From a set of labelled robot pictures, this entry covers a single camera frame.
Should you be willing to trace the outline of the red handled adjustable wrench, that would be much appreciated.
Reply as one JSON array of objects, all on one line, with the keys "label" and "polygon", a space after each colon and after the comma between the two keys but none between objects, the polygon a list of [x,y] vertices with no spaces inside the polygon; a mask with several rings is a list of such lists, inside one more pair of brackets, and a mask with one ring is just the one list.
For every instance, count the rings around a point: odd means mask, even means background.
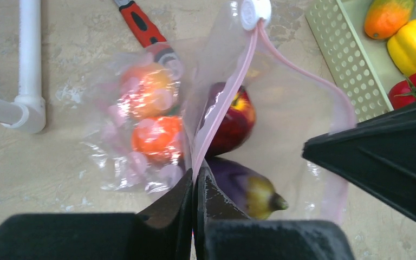
[{"label": "red handled adjustable wrench", "polygon": [[180,79],[184,72],[181,60],[157,26],[135,1],[115,0],[115,3],[135,38],[153,55],[154,62],[169,69],[172,79]]}]

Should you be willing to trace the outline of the pink peach toy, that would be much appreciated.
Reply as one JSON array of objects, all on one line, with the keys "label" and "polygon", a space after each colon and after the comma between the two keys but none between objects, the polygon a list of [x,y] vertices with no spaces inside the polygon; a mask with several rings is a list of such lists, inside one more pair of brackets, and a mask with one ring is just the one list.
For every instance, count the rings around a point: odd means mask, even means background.
[{"label": "pink peach toy", "polygon": [[164,66],[152,62],[131,66],[120,77],[118,107],[121,113],[135,119],[164,115],[177,100],[177,83]]}]

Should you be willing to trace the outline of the yellow lemon toy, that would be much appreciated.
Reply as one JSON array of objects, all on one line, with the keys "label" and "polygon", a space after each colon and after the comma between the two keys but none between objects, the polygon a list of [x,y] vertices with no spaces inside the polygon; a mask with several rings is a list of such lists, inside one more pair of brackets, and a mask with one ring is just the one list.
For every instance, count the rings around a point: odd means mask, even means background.
[{"label": "yellow lemon toy", "polygon": [[416,73],[416,19],[409,21],[387,41],[387,50],[402,74],[411,76]]}]

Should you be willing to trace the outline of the purple eggplant toy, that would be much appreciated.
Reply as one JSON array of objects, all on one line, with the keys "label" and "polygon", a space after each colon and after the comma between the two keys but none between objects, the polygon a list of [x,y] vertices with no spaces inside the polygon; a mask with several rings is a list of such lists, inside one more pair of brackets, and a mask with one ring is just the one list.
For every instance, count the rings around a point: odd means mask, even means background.
[{"label": "purple eggplant toy", "polygon": [[208,158],[206,162],[220,190],[249,217],[266,220],[275,211],[289,208],[267,177],[220,157]]}]

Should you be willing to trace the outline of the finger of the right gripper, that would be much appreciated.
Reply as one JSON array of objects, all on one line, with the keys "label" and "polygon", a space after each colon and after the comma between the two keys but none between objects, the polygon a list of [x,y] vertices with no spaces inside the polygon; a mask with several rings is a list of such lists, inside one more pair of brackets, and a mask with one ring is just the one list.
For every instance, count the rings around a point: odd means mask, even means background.
[{"label": "finger of the right gripper", "polygon": [[416,222],[416,102],[309,139],[302,157]]}]

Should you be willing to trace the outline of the clear zip top bag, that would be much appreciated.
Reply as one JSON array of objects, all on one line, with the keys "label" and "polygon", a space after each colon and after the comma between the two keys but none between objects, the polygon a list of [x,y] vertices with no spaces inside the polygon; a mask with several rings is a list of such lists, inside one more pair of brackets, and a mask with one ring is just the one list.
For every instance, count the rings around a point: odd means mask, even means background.
[{"label": "clear zip top bag", "polygon": [[197,179],[208,167],[206,152],[231,102],[243,85],[256,110],[256,123],[239,148],[214,157],[231,160],[267,177],[289,208],[272,219],[342,221],[348,183],[301,156],[304,143],[356,124],[344,93],[283,57],[265,31],[269,1],[228,1],[206,38],[168,42],[184,68],[177,100],[164,115],[182,119],[183,155],[162,164],[134,151],[131,135],[143,119],[118,107],[121,75],[154,62],[143,48],[119,54],[93,72],[83,101],[88,128],[83,144],[104,174],[105,190],[140,187],[154,197],[173,189],[188,171]]}]

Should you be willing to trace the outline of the dark red apple toy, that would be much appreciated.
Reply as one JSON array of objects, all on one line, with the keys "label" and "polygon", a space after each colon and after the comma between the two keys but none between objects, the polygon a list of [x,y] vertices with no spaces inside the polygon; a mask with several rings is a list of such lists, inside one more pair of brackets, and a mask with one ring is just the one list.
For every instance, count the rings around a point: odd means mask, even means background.
[{"label": "dark red apple toy", "polygon": [[243,85],[230,104],[211,144],[207,157],[231,152],[244,144],[256,123],[256,110]]}]

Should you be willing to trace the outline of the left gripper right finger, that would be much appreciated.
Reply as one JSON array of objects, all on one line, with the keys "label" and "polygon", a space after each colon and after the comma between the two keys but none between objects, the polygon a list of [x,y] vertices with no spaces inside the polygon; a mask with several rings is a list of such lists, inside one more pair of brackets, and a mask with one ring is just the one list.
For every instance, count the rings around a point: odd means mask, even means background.
[{"label": "left gripper right finger", "polygon": [[326,220],[253,220],[219,189],[208,167],[194,188],[198,259],[354,259],[344,232]]}]

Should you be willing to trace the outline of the orange pumpkin toy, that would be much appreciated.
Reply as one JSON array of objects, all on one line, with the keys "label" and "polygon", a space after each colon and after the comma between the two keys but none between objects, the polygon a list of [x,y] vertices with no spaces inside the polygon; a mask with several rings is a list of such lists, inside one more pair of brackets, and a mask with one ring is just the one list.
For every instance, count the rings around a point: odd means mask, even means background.
[{"label": "orange pumpkin toy", "polygon": [[162,164],[176,163],[183,155],[182,119],[179,116],[157,116],[141,120],[132,132],[134,151]]}]

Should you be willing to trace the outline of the green perforated basket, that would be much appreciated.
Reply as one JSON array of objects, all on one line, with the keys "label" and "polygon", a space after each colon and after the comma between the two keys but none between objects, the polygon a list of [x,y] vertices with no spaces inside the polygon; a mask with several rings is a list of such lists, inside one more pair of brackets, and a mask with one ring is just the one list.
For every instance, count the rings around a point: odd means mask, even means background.
[{"label": "green perforated basket", "polygon": [[[305,15],[336,85],[348,95],[359,121],[393,111],[388,93],[409,77],[389,55],[387,41],[392,36],[375,40],[366,35],[371,2],[313,1]],[[409,21],[415,19],[416,1]]]}]

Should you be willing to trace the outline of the red tomato toy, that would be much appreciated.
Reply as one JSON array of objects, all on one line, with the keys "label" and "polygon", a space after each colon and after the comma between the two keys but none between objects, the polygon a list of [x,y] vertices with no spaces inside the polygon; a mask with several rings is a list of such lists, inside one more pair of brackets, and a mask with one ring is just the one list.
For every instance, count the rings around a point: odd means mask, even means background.
[{"label": "red tomato toy", "polygon": [[393,86],[388,98],[394,110],[416,102],[416,73]]}]

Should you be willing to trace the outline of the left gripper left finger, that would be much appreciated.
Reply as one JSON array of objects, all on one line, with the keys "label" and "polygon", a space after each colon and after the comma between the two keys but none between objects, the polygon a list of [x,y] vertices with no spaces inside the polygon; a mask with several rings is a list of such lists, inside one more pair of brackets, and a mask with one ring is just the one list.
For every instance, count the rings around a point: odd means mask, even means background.
[{"label": "left gripper left finger", "polygon": [[189,259],[192,172],[139,213],[16,214],[0,225],[0,259]]}]

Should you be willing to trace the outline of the orange green mango toy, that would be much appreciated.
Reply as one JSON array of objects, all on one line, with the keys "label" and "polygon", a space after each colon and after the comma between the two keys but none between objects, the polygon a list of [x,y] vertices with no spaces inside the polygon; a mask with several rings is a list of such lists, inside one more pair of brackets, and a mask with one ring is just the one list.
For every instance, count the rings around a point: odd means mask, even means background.
[{"label": "orange green mango toy", "polygon": [[364,30],[368,37],[384,40],[411,18],[415,0],[374,0],[367,11]]}]

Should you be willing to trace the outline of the white pvc pipe frame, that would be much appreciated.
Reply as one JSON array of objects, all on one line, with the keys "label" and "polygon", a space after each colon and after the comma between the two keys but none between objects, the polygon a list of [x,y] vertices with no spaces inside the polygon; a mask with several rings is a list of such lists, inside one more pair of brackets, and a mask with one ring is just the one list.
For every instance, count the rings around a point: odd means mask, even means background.
[{"label": "white pvc pipe frame", "polygon": [[0,124],[35,134],[46,126],[42,1],[0,1]]}]

